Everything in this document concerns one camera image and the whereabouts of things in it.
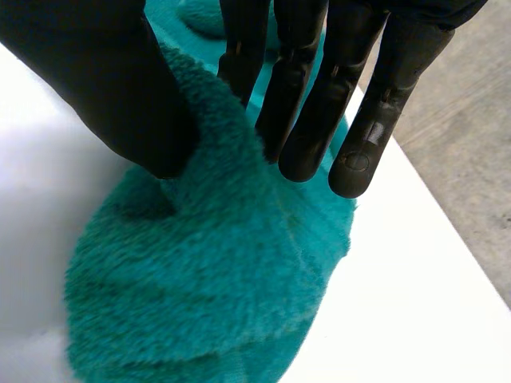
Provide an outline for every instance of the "plush fabric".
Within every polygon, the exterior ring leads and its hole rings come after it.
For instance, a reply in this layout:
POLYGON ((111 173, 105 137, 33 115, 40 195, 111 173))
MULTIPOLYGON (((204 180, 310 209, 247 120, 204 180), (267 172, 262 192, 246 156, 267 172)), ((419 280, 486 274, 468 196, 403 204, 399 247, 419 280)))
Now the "plush fabric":
POLYGON ((186 26, 187 2, 149 0, 147 15, 200 145, 179 179, 130 169, 77 244, 65 300, 86 383, 278 381, 348 251, 355 202, 328 188, 331 153, 305 184, 264 162, 253 123, 272 63, 245 113, 214 75, 224 43, 186 26))

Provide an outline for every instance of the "floor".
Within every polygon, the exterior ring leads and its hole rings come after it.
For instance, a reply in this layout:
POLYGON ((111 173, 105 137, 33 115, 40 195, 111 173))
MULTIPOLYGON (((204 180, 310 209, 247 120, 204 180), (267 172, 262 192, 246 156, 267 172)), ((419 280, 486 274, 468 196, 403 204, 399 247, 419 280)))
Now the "floor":
POLYGON ((422 75, 394 137, 511 307, 510 16, 509 0, 491 0, 458 29, 422 75))

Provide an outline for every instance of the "white table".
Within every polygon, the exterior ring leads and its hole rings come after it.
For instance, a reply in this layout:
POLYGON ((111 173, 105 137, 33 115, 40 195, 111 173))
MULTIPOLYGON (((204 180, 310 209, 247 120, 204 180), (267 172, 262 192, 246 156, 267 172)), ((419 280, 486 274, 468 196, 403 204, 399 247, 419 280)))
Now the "white table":
MULTIPOLYGON (((1 46, 0 68, 0 382, 70 383, 67 260, 129 164, 1 46)), ((394 140, 282 379, 300 382, 511 382, 511 313, 394 140)))

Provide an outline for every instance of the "teal towel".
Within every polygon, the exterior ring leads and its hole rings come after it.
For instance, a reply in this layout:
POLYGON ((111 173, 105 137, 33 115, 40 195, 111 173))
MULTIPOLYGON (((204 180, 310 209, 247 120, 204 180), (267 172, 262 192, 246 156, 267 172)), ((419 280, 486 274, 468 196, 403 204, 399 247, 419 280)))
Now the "teal towel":
POLYGON ((331 152, 305 184, 263 160, 253 122, 271 60, 247 113, 215 77, 224 42, 213 3, 148 1, 201 142, 179 179, 130 169, 77 244, 68 353, 86 383, 278 381, 348 251, 355 202, 328 188, 331 152))

